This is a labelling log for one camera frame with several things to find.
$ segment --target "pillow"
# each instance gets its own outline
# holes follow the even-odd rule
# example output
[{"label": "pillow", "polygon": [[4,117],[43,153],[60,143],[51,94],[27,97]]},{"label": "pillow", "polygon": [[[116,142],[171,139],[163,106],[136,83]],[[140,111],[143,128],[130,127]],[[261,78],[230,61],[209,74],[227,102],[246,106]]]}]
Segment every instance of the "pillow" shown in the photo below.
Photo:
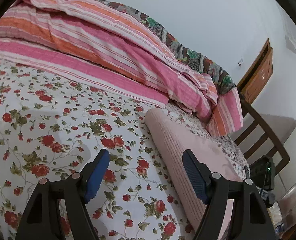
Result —
[{"label": "pillow", "polygon": [[[218,172],[226,179],[235,181],[242,181],[242,179],[238,177],[231,162],[214,141],[193,135],[185,126],[171,121],[161,109],[148,110],[145,115],[145,124],[168,168],[187,218],[197,230],[206,206],[197,198],[185,172],[182,163],[183,152],[191,149],[199,162],[205,163],[211,172]],[[227,201],[219,239],[229,225],[233,202],[233,200]]]}]

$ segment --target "patterned blanket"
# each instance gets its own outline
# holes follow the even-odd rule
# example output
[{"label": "patterned blanket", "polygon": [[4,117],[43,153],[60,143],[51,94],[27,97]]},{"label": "patterned blanket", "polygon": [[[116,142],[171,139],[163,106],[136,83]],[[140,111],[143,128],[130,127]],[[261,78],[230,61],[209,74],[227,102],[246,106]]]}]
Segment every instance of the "patterned blanket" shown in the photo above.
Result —
[{"label": "patterned blanket", "polygon": [[184,47],[177,39],[171,35],[164,26],[155,21],[153,18],[143,12],[134,9],[128,5],[106,0],[96,0],[117,11],[126,13],[151,30],[163,43],[167,45],[170,51],[175,55],[176,59],[181,63],[189,66],[191,69],[199,73],[207,73],[217,88],[219,95],[224,95],[236,85],[234,84],[228,73],[219,65],[208,59],[206,56]]},{"label": "patterned blanket", "polygon": [[[0,233],[15,239],[38,181],[67,178],[101,148],[110,164],[87,204],[100,240],[190,240],[188,222],[167,167],[144,123],[152,104],[0,58]],[[212,138],[200,121],[168,104],[163,111],[193,134],[214,140],[240,178],[247,165],[226,137]],[[72,238],[64,202],[61,224]]]}]

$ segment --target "metal screw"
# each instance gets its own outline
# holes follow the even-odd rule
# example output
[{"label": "metal screw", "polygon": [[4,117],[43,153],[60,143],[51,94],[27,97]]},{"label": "metal screw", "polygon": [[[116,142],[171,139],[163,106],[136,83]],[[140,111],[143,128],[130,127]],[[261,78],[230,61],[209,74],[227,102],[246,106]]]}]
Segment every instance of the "metal screw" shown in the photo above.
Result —
[{"label": "metal screw", "polygon": [[253,181],[251,179],[245,179],[246,184],[251,185],[253,184]]},{"label": "metal screw", "polygon": [[46,184],[47,183],[47,179],[46,178],[42,178],[41,180],[39,180],[39,183],[41,184],[41,185],[43,185],[43,184]]},{"label": "metal screw", "polygon": [[71,177],[72,177],[73,179],[78,179],[78,178],[80,178],[80,173],[75,172],[75,173],[72,174]]},{"label": "metal screw", "polygon": [[221,175],[220,175],[218,172],[214,172],[214,173],[212,174],[212,177],[213,177],[214,179],[220,179]]}]

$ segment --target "folded quilt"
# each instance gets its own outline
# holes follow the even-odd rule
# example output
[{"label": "folded quilt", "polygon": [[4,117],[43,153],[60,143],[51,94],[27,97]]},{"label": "folded quilt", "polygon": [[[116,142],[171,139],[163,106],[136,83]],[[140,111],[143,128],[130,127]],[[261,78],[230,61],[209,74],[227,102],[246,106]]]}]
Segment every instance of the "folded quilt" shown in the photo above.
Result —
[{"label": "folded quilt", "polygon": [[214,64],[203,60],[212,75],[192,70],[145,25],[100,1],[22,0],[1,18],[0,37],[57,49],[166,93],[207,123],[213,136],[242,126],[237,89],[219,92],[224,83],[218,79],[215,86]]}]

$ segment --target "bed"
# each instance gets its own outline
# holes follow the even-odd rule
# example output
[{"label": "bed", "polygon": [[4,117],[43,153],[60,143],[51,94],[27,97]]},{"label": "bed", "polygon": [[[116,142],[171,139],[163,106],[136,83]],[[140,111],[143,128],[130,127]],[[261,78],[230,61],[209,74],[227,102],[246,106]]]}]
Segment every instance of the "bed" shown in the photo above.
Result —
[{"label": "bed", "polygon": [[[103,15],[109,12],[113,20],[103,24],[93,8],[86,10],[92,13],[86,19],[78,14],[82,2]],[[25,205],[41,178],[65,179],[102,148],[109,150],[110,165],[87,205],[100,239],[192,239],[193,228],[144,123],[151,108],[161,108],[192,134],[215,142],[240,179],[245,178],[248,164],[227,135],[239,129],[243,119],[228,74],[189,49],[183,50],[187,57],[173,54],[173,36],[162,28],[164,36],[158,37],[150,29],[157,22],[149,20],[146,26],[130,12],[102,0],[18,0],[0,21],[4,239],[15,239]],[[23,28],[18,19],[27,16],[33,24]],[[56,29],[58,22],[70,25]],[[73,35],[60,36],[58,31],[72,25]],[[76,46],[72,38],[80,36],[83,43]],[[114,41],[114,47],[107,46],[108,41]],[[85,46],[86,52],[80,50]],[[194,70],[196,65],[204,72]],[[60,215],[66,237],[72,238],[63,201]]]}]

